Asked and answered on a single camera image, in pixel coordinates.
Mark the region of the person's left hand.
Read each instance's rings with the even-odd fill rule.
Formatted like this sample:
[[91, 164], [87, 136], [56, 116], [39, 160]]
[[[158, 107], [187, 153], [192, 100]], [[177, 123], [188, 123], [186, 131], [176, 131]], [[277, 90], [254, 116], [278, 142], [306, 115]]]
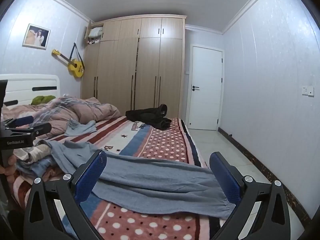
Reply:
[[8, 183], [13, 183], [15, 180], [14, 174], [16, 172], [16, 156], [12, 155], [9, 159], [8, 159], [8, 167], [4, 168], [2, 166], [0, 166], [0, 174], [4, 174], [7, 177], [7, 181]]

